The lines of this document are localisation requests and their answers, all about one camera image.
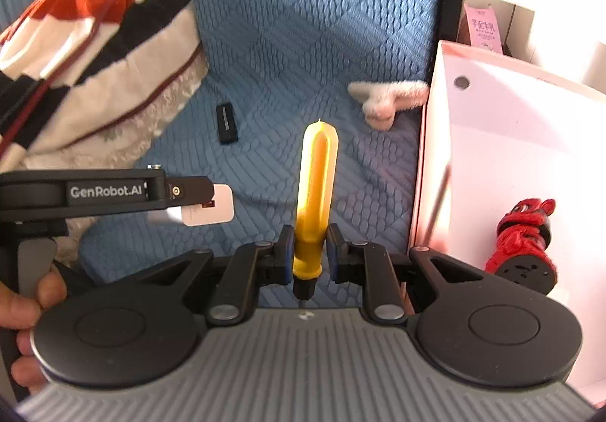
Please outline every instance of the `white plush toy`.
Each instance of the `white plush toy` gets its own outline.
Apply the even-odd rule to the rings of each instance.
[[[412,109],[427,102],[429,86],[420,80],[403,82],[351,82],[347,91],[363,103],[366,123],[375,130],[389,130],[396,111]]]

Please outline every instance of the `black clip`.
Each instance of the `black clip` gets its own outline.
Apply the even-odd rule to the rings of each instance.
[[[208,324],[238,324],[252,313],[260,286],[290,283],[295,255],[294,243],[295,233],[292,226],[284,226],[277,243],[257,241],[240,246],[208,303]]]
[[[353,282],[363,287],[362,307],[368,318],[379,324],[399,324],[405,320],[399,279],[383,246],[348,243],[337,225],[331,224],[326,232],[326,253],[334,282]]]

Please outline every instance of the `black usb drive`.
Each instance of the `black usb drive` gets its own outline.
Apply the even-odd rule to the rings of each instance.
[[[217,106],[217,128],[219,129],[219,142],[222,144],[237,142],[236,119],[233,116],[231,103]]]

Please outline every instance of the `gray ribbed surface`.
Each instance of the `gray ribbed surface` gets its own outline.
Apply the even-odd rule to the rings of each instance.
[[[53,385],[19,412],[32,422],[576,422],[593,413],[561,384],[517,394],[461,385],[429,367],[403,330],[372,326],[357,309],[305,317],[260,309],[212,330],[157,382],[121,392]]]

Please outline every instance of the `pink milk carton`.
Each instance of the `pink milk carton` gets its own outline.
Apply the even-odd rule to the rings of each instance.
[[[492,7],[475,9],[467,4],[464,7],[458,42],[502,54],[501,35]]]

